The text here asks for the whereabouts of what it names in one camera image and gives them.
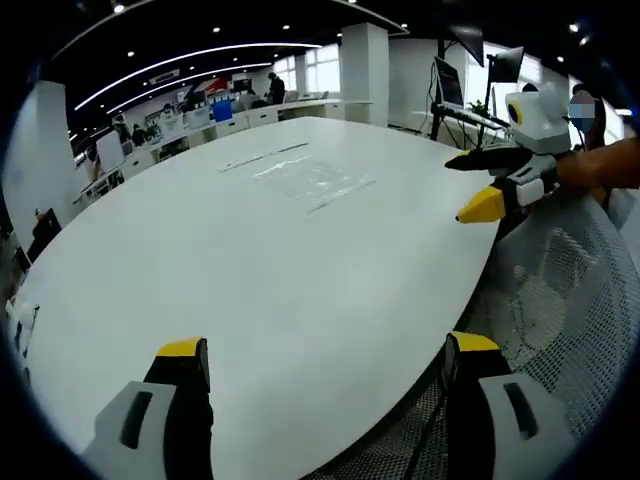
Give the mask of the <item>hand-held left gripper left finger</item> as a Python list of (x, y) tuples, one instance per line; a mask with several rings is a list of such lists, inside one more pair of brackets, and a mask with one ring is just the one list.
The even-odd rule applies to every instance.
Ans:
[(209, 395), (207, 340), (164, 345), (96, 416), (82, 460), (101, 479), (211, 479)]

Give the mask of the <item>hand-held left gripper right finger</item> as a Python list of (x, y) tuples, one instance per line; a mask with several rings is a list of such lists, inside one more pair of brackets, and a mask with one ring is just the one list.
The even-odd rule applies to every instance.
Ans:
[(493, 340), (450, 332), (443, 374), (449, 479), (547, 479), (573, 450), (562, 402)]

